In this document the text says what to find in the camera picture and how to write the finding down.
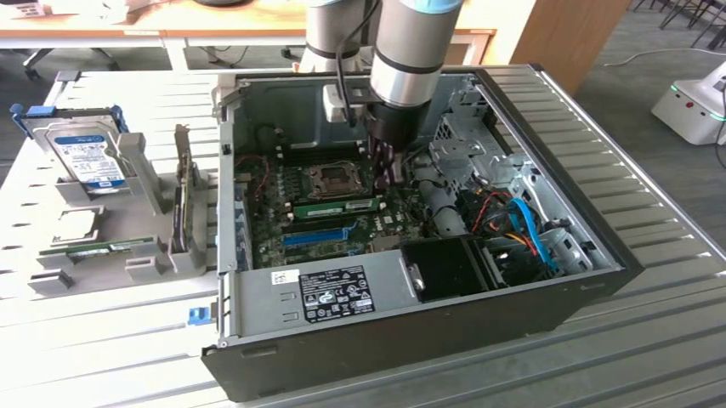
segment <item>metal table surface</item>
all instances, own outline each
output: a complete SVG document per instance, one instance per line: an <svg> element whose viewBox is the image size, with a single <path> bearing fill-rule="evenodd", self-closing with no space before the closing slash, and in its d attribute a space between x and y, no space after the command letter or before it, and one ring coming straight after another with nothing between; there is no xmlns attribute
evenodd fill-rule
<svg viewBox="0 0 726 408"><path fill-rule="evenodd" d="M523 65L487 71L646 271L553 332L245 406L726 404L722 250L547 74ZM136 82L147 86L130 88ZM62 107L92 106L114 95L130 112L132 130L147 129L147 155L159 173L176 166L172 139L163 130L176 122L189 123L198 163L214 170L218 136L210 91L215 83L217 76L206 74L88 72L51 93ZM511 136L505 138L515 143ZM99 281L95 292L47 299L24 288L23 246L43 227L44 208L58 205L51 193L39 192L50 182L44 167L35 145L26 143L0 191L3 405L229 406L197 355L201 346L214 341L214 328L184 325L189 308L205 305L217 294L213 273L147 286L122 287L111 280L115 286L106 290ZM210 234L215 229L213 219Z"/></svg>

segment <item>gray carpet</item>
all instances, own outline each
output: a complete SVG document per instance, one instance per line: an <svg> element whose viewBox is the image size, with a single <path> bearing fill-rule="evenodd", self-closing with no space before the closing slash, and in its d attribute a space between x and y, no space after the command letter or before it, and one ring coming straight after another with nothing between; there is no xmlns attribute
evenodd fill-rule
<svg viewBox="0 0 726 408"><path fill-rule="evenodd" d="M698 224L726 247L726 170L716 160L713 147L688 144L650 115L650 108L676 79L704 77L724 57L684 52L649 55L617 68L604 67L632 54L657 48L688 48L698 32L685 28L688 19L677 17L668 30L658 29L665 14L642 8L626 13L601 53L577 100L636 158ZM221 56L235 61L245 48L231 48ZM124 70L168 70L166 53L159 48L114 48L108 50ZM193 69L217 68L198 48L187 51ZM23 136L6 114L12 103L43 102L59 70L104 70L104 62L87 49L59 49L38 65L44 77L30 82L20 69L24 56L0 52L0 183L8 160L15 157ZM285 66L290 61L279 48L250 48L239 68Z"/></svg>
<svg viewBox="0 0 726 408"><path fill-rule="evenodd" d="M716 160L714 146L689 144L650 114L673 81L705 77L726 57L685 51L646 55L621 67L602 66L648 50L689 48L698 27L689 31L688 19L680 16L662 31L658 25L664 16L648 8L625 14L576 99L678 205L726 247L726 170ZM708 34L701 40L702 47L712 37Z"/></svg>

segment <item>cpu socket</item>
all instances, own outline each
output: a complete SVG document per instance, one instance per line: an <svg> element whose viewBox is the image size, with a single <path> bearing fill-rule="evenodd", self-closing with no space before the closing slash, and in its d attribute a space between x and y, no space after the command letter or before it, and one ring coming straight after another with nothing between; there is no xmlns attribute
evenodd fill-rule
<svg viewBox="0 0 726 408"><path fill-rule="evenodd" d="M366 192L361 183L359 168L350 161L339 161L309 169L313 182L310 198L329 199L357 196Z"/></svg>

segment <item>hard drive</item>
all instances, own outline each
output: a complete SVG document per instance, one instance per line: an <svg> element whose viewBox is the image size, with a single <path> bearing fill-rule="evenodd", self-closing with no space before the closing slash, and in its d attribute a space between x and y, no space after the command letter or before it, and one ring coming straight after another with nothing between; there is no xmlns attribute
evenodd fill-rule
<svg viewBox="0 0 726 408"><path fill-rule="evenodd" d="M80 182L92 195L128 189L126 179L135 174L118 152L119 134L128 131L118 106L34 106L24 114L14 106L14 113L14 121L56 164L60 182Z"/></svg>

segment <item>white label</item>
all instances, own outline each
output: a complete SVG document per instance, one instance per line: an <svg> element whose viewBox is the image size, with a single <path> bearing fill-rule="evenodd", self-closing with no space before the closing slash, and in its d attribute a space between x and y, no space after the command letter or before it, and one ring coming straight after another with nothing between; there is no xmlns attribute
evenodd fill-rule
<svg viewBox="0 0 726 408"><path fill-rule="evenodd" d="M273 285L294 283L299 280L299 269L278 270L270 276L273 277Z"/></svg>
<svg viewBox="0 0 726 408"><path fill-rule="evenodd" d="M345 205L346 210L358 210L361 208L370 208L374 205L374 200L349 202Z"/></svg>
<svg viewBox="0 0 726 408"><path fill-rule="evenodd" d="M343 212L343 208L330 208L327 210L314 210L307 212L309 217L314 217L317 215L326 215L326 214L338 214Z"/></svg>
<svg viewBox="0 0 726 408"><path fill-rule="evenodd" d="M72 252L71 255L74 257L87 257L87 256L91 256L91 255L99 255L99 254L103 254L103 253L110 253L110 250L106 249L106 248L90 249L88 251Z"/></svg>
<svg viewBox="0 0 726 408"><path fill-rule="evenodd" d="M159 31L151 30L124 30L126 36L158 36Z"/></svg>
<svg viewBox="0 0 726 408"><path fill-rule="evenodd" d="M124 182L116 160L104 154L108 144L103 136L63 136L54 141L66 166L83 184L110 188Z"/></svg>
<svg viewBox="0 0 726 408"><path fill-rule="evenodd" d="M111 244L110 247L114 251L126 251L132 247L132 245L140 244L144 241L131 241L131 242L120 242L118 244Z"/></svg>

